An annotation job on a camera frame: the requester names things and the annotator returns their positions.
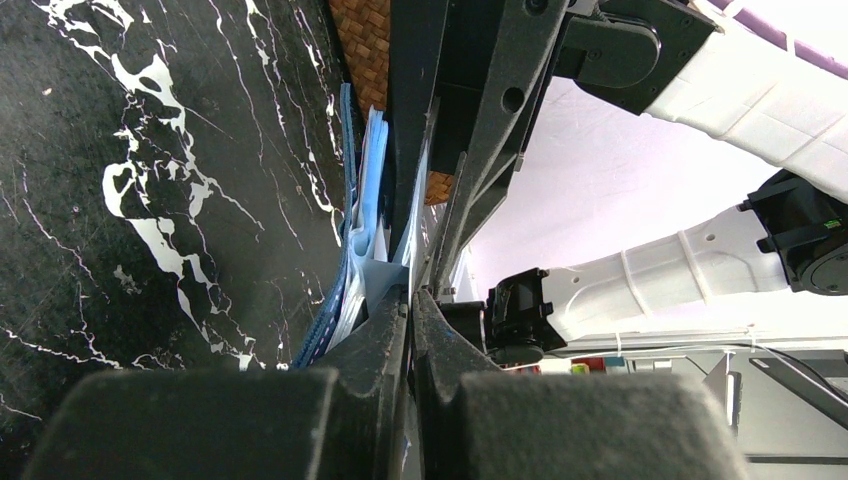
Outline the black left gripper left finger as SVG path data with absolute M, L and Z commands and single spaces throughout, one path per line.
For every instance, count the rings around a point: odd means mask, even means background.
M 389 289 L 314 365 L 98 373 L 70 392 L 27 479 L 397 479 L 408 300 Z

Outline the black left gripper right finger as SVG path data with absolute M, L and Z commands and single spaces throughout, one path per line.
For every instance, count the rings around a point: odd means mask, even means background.
M 427 479 L 745 479 L 717 401 L 674 374 L 501 370 L 412 297 L 421 469 Z

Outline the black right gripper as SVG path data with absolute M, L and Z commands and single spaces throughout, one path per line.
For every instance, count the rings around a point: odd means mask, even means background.
M 410 218 L 435 83 L 439 108 L 431 169 L 452 175 L 457 167 L 439 237 L 434 240 L 428 280 L 433 292 L 449 284 L 486 177 L 494 168 L 507 168 L 518 156 L 526 131 L 517 135 L 513 148 L 506 143 L 516 135 L 517 123 L 528 109 L 567 5 L 566 1 L 497 0 L 391 3 L 390 254 L 399 252 Z

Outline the dark blue card holder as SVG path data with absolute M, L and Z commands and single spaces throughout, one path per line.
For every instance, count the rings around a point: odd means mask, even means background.
M 409 285 L 420 250 L 421 214 L 429 163 L 425 146 L 413 180 L 412 206 L 402 227 L 389 227 L 381 190 L 390 126 L 384 112 L 371 108 L 362 141 L 354 131 L 354 92 L 340 91 L 343 133 L 344 218 L 335 281 L 315 315 L 293 366 L 304 368 L 359 329 L 394 285 Z

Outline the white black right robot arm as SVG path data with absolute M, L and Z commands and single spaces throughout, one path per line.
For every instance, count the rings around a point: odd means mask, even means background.
M 557 80 L 508 199 L 460 256 L 445 301 L 539 266 L 573 350 L 671 343 L 847 344 L 847 300 L 793 293 L 755 248 L 744 196 L 781 168 L 847 196 L 847 82 L 720 25 L 648 112 Z

